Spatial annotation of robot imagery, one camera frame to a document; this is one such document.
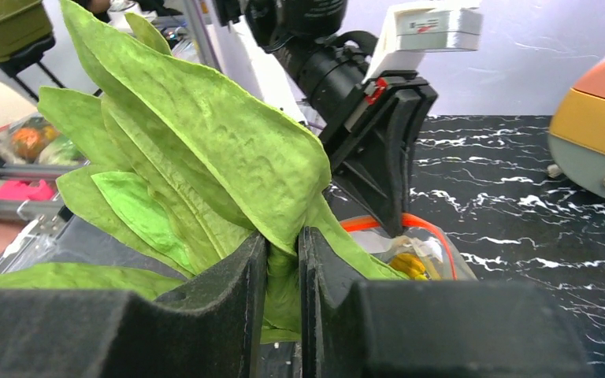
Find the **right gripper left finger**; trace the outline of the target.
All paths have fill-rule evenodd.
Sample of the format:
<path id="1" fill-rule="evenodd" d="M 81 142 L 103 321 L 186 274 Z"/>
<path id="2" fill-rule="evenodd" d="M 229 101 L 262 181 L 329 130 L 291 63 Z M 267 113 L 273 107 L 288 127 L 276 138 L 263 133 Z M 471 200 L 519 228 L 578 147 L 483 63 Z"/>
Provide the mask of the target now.
<path id="1" fill-rule="evenodd" d="M 0 377 L 254 377 L 267 242 L 154 301 L 131 291 L 0 290 Z"/>

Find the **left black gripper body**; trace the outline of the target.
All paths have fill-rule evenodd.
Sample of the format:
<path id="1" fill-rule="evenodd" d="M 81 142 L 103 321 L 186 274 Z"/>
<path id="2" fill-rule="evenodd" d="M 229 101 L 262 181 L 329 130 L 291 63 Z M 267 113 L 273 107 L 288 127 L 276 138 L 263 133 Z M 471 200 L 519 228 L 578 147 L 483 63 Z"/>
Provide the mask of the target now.
<path id="1" fill-rule="evenodd" d="M 374 35 L 359 32 L 356 47 L 338 36 L 346 1 L 246 1 L 245 18 L 257 44 L 272 54 L 312 107 L 330 121 L 366 74 Z"/>

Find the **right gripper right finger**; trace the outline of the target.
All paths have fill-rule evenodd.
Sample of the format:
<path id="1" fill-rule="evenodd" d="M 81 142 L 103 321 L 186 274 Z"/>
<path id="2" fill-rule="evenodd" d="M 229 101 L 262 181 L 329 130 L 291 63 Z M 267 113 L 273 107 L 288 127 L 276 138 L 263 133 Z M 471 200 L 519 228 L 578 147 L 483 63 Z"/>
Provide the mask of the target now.
<path id="1" fill-rule="evenodd" d="M 523 283 L 368 280 L 298 238 L 304 377 L 591 377 L 554 299 Z"/>

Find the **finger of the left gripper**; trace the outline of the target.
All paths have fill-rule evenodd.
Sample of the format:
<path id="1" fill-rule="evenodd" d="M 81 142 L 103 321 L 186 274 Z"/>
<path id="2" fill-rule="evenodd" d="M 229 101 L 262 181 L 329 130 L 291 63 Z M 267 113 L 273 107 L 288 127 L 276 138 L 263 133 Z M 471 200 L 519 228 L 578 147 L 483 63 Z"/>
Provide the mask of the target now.
<path id="1" fill-rule="evenodd" d="M 436 99 L 423 78 L 378 78 L 354 88 L 328 123 L 334 181 L 391 237 L 403 233 L 414 142 Z"/>

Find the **yellow toy banana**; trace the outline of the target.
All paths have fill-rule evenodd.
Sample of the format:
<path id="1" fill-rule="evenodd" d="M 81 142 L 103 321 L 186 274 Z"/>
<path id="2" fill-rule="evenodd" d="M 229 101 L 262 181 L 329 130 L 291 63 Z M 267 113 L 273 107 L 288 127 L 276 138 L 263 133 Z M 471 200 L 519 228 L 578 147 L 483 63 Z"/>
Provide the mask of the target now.
<path id="1" fill-rule="evenodd" d="M 394 270 L 404 273 L 412 280 L 429 279 L 423 262 L 414 254 L 397 254 L 390 260 L 388 265 Z"/>

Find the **clear orange zip bag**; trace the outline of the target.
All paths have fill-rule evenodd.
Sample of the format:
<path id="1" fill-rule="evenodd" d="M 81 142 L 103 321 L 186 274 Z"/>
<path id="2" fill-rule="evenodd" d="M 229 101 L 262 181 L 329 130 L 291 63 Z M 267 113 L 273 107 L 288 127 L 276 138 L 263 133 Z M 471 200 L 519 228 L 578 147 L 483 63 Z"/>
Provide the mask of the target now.
<path id="1" fill-rule="evenodd" d="M 390 237 L 370 216 L 340 222 L 366 252 L 387 264 L 397 254 L 414 254 L 423 262 L 429 280 L 475 280 L 456 246 L 439 227 L 410 213 L 402 215 L 403 234 Z"/>

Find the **green toy leaf vegetable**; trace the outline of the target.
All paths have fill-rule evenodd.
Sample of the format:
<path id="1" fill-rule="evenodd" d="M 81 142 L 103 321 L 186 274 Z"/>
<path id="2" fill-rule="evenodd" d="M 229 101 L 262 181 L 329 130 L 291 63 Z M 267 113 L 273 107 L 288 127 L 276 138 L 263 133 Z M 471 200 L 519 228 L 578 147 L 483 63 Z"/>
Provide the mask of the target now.
<path id="1" fill-rule="evenodd" d="M 103 92 L 40 91 L 39 111 L 90 162 L 57 181 L 75 215 L 189 278 L 260 232 L 270 244 L 263 343 L 301 337 L 295 242 L 306 226 L 364 277 L 403 278 L 330 210 L 330 166 L 312 132 L 217 70 L 172 56 L 141 17 L 128 35 L 75 2 L 61 11 Z"/>

